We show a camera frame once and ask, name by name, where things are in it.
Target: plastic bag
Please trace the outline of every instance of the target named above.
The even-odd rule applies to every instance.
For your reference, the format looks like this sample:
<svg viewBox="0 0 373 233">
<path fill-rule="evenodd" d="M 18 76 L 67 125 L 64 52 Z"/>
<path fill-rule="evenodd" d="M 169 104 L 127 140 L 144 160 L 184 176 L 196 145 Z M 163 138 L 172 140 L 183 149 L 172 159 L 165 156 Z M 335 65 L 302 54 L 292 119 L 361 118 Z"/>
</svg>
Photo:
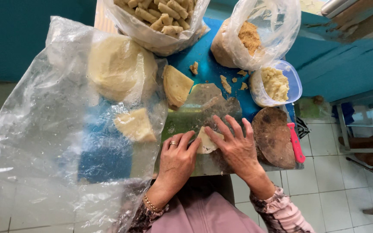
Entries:
<svg viewBox="0 0 373 233">
<path fill-rule="evenodd" d="M 115 5 L 114 0 L 104 0 L 107 17 L 125 34 L 130 36 L 142 47 L 158 56 L 169 56 L 195 44 L 201 36 L 209 31 L 202 18 L 210 0 L 198 0 L 190 29 L 185 30 L 174 38 L 151 29 L 122 8 Z"/>
<path fill-rule="evenodd" d="M 162 78 L 153 90 L 146 79 L 161 77 L 167 62 L 147 68 L 152 53 L 127 41 L 146 52 L 136 55 L 140 78 L 122 101 L 107 100 L 89 80 L 88 63 L 95 43 L 111 36 L 127 38 L 52 17 L 45 49 L 4 103 L 0 214 L 12 216 L 10 229 L 71 224 L 76 232 L 100 233 L 114 224 L 127 231 L 152 179 L 168 111 Z M 133 141 L 116 129 L 116 114 L 139 108 L 147 109 L 156 141 Z"/>
<path fill-rule="evenodd" d="M 257 26 L 261 47 L 251 56 L 238 33 L 244 21 Z M 296 40 L 301 10 L 298 0 L 240 0 L 221 25 L 211 45 L 222 66 L 255 71 L 280 60 Z"/>
</svg>

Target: knife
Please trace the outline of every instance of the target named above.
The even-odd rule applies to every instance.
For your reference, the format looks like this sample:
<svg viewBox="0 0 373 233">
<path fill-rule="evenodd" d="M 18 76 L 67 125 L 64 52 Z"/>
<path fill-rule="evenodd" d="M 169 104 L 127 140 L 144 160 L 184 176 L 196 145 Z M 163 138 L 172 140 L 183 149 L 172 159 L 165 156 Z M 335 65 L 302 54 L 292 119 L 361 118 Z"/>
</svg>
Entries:
<svg viewBox="0 0 373 233">
<path fill-rule="evenodd" d="M 291 121 L 289 112 L 287 111 L 287 108 L 285 105 L 281 105 L 280 109 L 286 113 L 287 115 L 287 127 L 290 130 L 290 141 L 293 146 L 293 152 L 294 152 L 294 159 L 298 163 L 303 163 L 306 160 L 306 157 L 303 155 L 302 147 L 300 146 L 299 138 L 296 134 L 296 131 L 294 131 L 295 124 Z"/>
</svg>

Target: dough crumb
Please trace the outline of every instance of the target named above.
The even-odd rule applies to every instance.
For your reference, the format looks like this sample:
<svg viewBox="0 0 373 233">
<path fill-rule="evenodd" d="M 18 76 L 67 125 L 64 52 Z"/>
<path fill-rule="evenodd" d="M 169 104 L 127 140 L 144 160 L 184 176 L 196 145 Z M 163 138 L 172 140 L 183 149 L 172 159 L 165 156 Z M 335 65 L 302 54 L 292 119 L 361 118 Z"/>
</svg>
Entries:
<svg viewBox="0 0 373 233">
<path fill-rule="evenodd" d="M 248 86 L 247 86 L 247 84 L 245 84 L 244 82 L 242 82 L 240 90 L 245 90 L 245 89 L 248 89 Z"/>
<path fill-rule="evenodd" d="M 283 75 L 283 71 L 272 67 L 262 68 L 262 81 L 270 98 L 278 102 L 285 102 L 289 99 L 287 97 L 289 82 Z"/>
<path fill-rule="evenodd" d="M 237 72 L 237 74 L 242 75 L 242 76 L 246 76 L 247 72 L 241 70 L 241 71 Z"/>
<path fill-rule="evenodd" d="M 227 78 L 223 75 L 220 75 L 220 78 L 221 78 L 221 84 L 223 85 L 225 91 L 227 93 L 231 94 L 231 86 L 230 86 L 230 84 L 228 84 Z"/>
<path fill-rule="evenodd" d="M 257 33 L 257 27 L 247 21 L 241 26 L 240 32 L 238 32 L 238 38 L 244 47 L 248 49 L 248 53 L 254 56 L 254 52 L 261 45 L 260 36 Z"/>
<path fill-rule="evenodd" d="M 198 62 L 194 61 L 194 64 L 193 64 L 193 65 L 190 65 L 190 66 L 189 66 L 189 69 L 191 70 L 191 72 L 192 72 L 194 75 L 197 75 L 197 74 L 198 74 Z"/>
</svg>

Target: forearm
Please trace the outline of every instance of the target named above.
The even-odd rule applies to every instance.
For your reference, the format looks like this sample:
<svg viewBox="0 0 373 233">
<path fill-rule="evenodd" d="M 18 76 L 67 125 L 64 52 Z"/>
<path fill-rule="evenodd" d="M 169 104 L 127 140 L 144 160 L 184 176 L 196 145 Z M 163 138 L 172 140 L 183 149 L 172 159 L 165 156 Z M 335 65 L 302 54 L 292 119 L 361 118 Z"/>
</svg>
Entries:
<svg viewBox="0 0 373 233">
<path fill-rule="evenodd" d="M 265 221 L 269 232 L 277 230 L 285 230 L 287 233 L 315 232 L 300 210 L 291 202 L 290 197 L 283 194 L 283 189 L 280 187 L 275 186 L 274 195 L 266 200 L 257 198 L 251 192 L 250 201 Z"/>
</svg>

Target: plastic container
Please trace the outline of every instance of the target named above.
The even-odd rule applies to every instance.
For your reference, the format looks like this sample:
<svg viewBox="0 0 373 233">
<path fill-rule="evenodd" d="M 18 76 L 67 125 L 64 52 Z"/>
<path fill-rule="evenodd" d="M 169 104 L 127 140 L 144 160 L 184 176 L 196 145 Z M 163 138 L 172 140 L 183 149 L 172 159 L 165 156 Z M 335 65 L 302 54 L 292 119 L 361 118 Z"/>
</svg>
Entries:
<svg viewBox="0 0 373 233">
<path fill-rule="evenodd" d="M 250 92 L 253 100 L 260 107 L 274 107 L 282 104 L 293 103 L 300 98 L 302 95 L 302 84 L 300 82 L 299 75 L 297 74 L 294 67 L 287 61 L 276 61 L 269 65 L 283 71 L 283 75 L 287 77 L 289 81 L 289 91 L 287 97 L 289 98 L 286 102 L 278 102 L 270 98 L 266 90 L 264 89 L 261 69 L 253 72 L 250 77 Z"/>
</svg>

